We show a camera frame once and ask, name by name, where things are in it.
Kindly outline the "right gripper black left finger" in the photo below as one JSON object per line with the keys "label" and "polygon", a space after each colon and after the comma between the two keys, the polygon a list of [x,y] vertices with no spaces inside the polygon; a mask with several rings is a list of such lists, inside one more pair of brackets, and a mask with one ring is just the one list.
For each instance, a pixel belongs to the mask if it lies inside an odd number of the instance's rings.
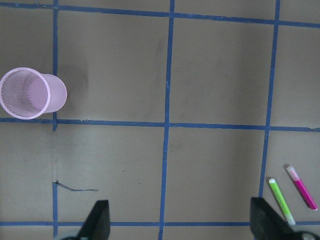
{"label": "right gripper black left finger", "polygon": [[108,240],[110,236],[110,210],[108,200],[98,200],[83,226],[76,235],[77,240]]}

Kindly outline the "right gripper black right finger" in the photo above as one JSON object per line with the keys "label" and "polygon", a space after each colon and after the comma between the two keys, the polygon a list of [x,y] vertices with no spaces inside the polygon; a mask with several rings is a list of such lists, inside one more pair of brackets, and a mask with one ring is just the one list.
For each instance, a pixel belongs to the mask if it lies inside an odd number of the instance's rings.
{"label": "right gripper black right finger", "polygon": [[264,198],[250,199],[250,230],[256,240],[289,240],[293,229]]}

